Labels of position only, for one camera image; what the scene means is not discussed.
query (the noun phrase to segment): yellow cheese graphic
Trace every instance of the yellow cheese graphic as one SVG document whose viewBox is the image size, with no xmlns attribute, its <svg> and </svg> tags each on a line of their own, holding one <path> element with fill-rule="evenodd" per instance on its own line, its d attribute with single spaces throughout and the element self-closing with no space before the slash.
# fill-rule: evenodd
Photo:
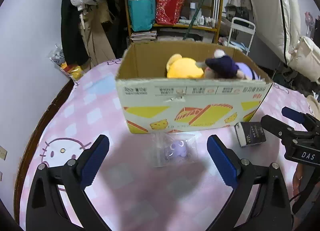
<svg viewBox="0 0 320 231">
<path fill-rule="evenodd" d="M 170 133 L 175 133 L 175 132 L 183 132 L 183 131 L 180 131 L 180 130 L 171 130 L 171 131 L 168 131 Z"/>
<path fill-rule="evenodd" d="M 232 114 L 231 116 L 229 116 L 228 118 L 226 118 L 224 120 L 225 123 L 231 123 L 233 122 L 236 118 L 237 118 L 237 113 L 235 112 L 234 114 Z"/>
<path fill-rule="evenodd" d="M 135 106 L 135 107 L 124 107 L 127 113 L 131 113 L 144 118 L 152 118 L 164 110 L 167 110 L 169 106 Z"/>
<path fill-rule="evenodd" d="M 127 125 L 131 133 L 148 133 L 148 130 L 127 120 Z"/>
<path fill-rule="evenodd" d="M 176 122 L 188 123 L 190 122 L 198 113 L 201 112 L 200 108 L 184 107 L 174 119 Z"/>
<path fill-rule="evenodd" d="M 245 116 L 242 118 L 242 120 L 243 120 L 244 122 L 250 121 L 255 112 L 256 112 L 256 110 L 253 110 L 252 112 L 248 113 L 247 115 L 245 115 Z"/>
<path fill-rule="evenodd" d="M 150 127 L 153 130 L 164 130 L 165 128 L 167 128 L 168 126 L 168 121 L 167 119 L 161 120 L 161 121 L 157 121 L 154 123 L 150 123 Z"/>
<path fill-rule="evenodd" d="M 209 104 L 193 118 L 190 126 L 211 126 L 233 109 L 229 104 Z"/>
<path fill-rule="evenodd" d="M 242 102 L 241 106 L 244 111 L 249 110 L 251 108 L 255 108 L 260 104 L 261 101 L 251 101 L 251 102 Z"/>
</svg>

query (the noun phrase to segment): stack of books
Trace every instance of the stack of books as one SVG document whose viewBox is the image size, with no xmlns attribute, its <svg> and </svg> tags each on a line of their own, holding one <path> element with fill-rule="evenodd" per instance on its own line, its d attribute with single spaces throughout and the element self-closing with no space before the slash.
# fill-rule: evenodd
<svg viewBox="0 0 320 231">
<path fill-rule="evenodd" d="M 145 42 L 154 41 L 157 37 L 157 30 L 151 30 L 146 32 L 136 32 L 131 34 L 131 40 L 133 42 Z"/>
</svg>

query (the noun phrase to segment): teal bag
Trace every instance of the teal bag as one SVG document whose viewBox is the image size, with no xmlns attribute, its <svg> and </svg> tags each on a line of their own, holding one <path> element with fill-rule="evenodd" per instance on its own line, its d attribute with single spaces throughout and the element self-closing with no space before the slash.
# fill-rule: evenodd
<svg viewBox="0 0 320 231">
<path fill-rule="evenodd" d="M 156 19 L 156 0 L 128 0 L 132 30 L 150 30 Z"/>
</svg>

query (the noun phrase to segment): purple toy in plastic bag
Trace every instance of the purple toy in plastic bag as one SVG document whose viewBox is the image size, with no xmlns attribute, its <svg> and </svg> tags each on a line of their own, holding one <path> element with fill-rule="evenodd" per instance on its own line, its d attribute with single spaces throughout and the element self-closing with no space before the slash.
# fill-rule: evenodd
<svg viewBox="0 0 320 231">
<path fill-rule="evenodd" d="M 196 136 L 191 132 L 157 132 L 152 139 L 150 163 L 154 167 L 194 163 L 198 159 Z"/>
<path fill-rule="evenodd" d="M 165 158 L 177 158 L 187 156 L 187 146 L 184 141 L 174 141 L 169 147 L 164 148 Z"/>
</svg>

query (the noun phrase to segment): screw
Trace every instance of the screw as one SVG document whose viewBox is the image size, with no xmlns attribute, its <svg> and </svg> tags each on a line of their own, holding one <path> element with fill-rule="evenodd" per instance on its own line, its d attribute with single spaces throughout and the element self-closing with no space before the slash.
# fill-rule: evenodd
<svg viewBox="0 0 320 231">
<path fill-rule="evenodd" d="M 278 169 L 279 168 L 279 165 L 278 165 L 278 163 L 272 163 L 272 167 L 274 168 L 274 169 Z"/>
<path fill-rule="evenodd" d="M 41 164 L 38 166 L 38 169 L 39 169 L 39 170 L 43 170 L 44 167 L 45 167 L 45 164 L 44 164 L 44 163 L 41 163 Z"/>
<path fill-rule="evenodd" d="M 73 165 L 76 164 L 76 160 L 72 158 L 72 159 L 70 159 L 70 160 L 67 161 L 67 164 L 68 164 L 69 166 L 73 166 Z"/>
<path fill-rule="evenodd" d="M 241 163 L 243 164 L 243 165 L 249 165 L 250 164 L 250 161 L 248 160 L 248 159 L 246 159 L 246 158 L 243 158 L 242 160 L 241 160 Z"/>
</svg>

